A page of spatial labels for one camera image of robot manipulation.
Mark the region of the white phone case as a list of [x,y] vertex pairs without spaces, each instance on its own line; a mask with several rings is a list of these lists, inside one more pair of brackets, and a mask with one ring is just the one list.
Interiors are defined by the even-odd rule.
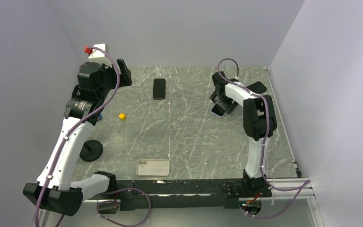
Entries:
[[170,161],[168,159],[140,159],[136,174],[139,176],[168,176]]

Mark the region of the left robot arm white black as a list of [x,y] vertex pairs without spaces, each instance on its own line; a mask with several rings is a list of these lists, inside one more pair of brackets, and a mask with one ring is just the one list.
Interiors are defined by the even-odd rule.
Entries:
[[117,190],[114,174],[97,171],[91,177],[72,181],[73,171],[79,155],[89,153],[85,161],[97,160],[103,146],[97,140],[88,140],[96,125],[98,108],[104,103],[116,83],[119,86],[132,84],[131,71],[123,59],[116,60],[120,69],[117,77],[114,69],[96,61],[85,62],[77,74],[78,84],[74,87],[71,99],[67,102],[62,129],[52,155],[35,183],[26,183],[23,194],[34,204],[39,195],[43,197],[39,208],[73,216],[83,201],[101,194],[112,198]]

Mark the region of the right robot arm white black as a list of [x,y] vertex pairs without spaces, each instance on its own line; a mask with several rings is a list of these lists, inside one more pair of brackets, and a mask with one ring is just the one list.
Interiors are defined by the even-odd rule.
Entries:
[[211,78],[215,91],[210,95],[214,102],[212,113],[218,117],[231,114],[237,106],[243,110],[243,129],[249,139],[248,160],[240,183],[223,183],[222,188],[228,196],[270,197],[269,185],[263,179],[266,176],[266,154],[268,141],[277,129],[277,120],[272,97],[265,95],[265,100],[251,95],[266,92],[265,85],[258,81],[247,87],[237,79],[229,82],[223,79],[224,72],[216,72]]

